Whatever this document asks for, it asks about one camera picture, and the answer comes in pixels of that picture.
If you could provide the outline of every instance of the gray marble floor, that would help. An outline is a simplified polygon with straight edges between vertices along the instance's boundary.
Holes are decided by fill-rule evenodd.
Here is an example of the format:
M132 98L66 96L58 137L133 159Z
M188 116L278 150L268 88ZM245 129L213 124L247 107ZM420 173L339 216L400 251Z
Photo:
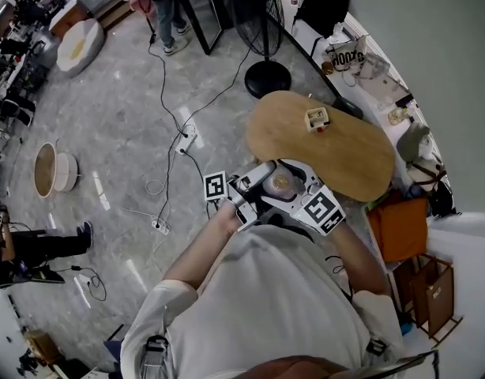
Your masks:
M190 38L188 48L165 59L164 102L179 119L226 88L247 53L235 30L221 36L211 56L204 55L194 34ZM87 293L89 308L73 272L63 274L64 285L26 283L9 291L29 327L49 332L68 357L103 369L112 367L103 340L120 324L129 327L146 294L207 220L200 177L185 156L176 156L171 172L171 235L154 231L148 216L123 210L158 213L164 198L149 195L145 183L165 179L167 150L176 135L160 104L163 68L147 53L148 39L144 19L134 14L108 33L99 56L77 77L66 80L54 70L39 96L31 129L18 128L23 145L18 147L17 138L11 141L0 175L0 192L9 189L4 202L12 220L32 228L56 226L61 235L74 234L77 224L92 221L94 247L51 266L94 268L106 284L106 302ZM194 117L199 138L190 152L203 173L233 172L252 160L244 134L257 100L246 92L243 75L258 60L250 53L234 87ZM292 90L333 101L323 80L286 39L276 60L290 69ZM40 199L32 168L47 141L76 157L81 176L70 193ZM159 188L158 182L149 186L151 191Z

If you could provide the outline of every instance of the standing fan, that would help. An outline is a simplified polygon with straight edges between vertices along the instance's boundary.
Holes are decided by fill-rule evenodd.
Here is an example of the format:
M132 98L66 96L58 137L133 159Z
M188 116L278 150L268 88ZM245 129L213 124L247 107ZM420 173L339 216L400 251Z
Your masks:
M257 98L276 90L290 89L290 72L269 58L283 41L284 16L281 0L229 0L231 17L245 44L265 57L246 72L244 83Z

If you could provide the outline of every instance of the power strip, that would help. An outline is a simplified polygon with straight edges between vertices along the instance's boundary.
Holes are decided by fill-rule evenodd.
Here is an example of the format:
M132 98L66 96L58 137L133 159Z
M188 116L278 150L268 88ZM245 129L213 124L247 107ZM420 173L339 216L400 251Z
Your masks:
M197 134L195 132L185 132L186 137L181 136L181 140L176 145L176 152L180 155L184 155L188 151L192 143L194 142Z
M168 236L171 233L171 229L162 219L159 220L156 217L152 217L151 225L163 235Z

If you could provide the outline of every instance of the fan base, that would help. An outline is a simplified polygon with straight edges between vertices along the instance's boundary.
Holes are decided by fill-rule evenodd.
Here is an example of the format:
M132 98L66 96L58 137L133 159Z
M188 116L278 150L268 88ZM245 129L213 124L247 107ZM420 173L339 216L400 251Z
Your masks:
M290 72L278 62L262 61L252 65L244 77L244 84L253 97L260 99L278 90L289 90Z

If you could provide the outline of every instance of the oval wooden tabletop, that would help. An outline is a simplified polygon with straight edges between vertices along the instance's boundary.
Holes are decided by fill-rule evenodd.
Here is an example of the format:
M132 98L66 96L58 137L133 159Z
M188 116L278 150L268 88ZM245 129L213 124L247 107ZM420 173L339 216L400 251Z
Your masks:
M308 132L306 110L325 107L330 125ZM382 129L294 92L272 92L253 109L246 141L260 160L295 159L312 166L331 189L368 202L392 178L395 151Z

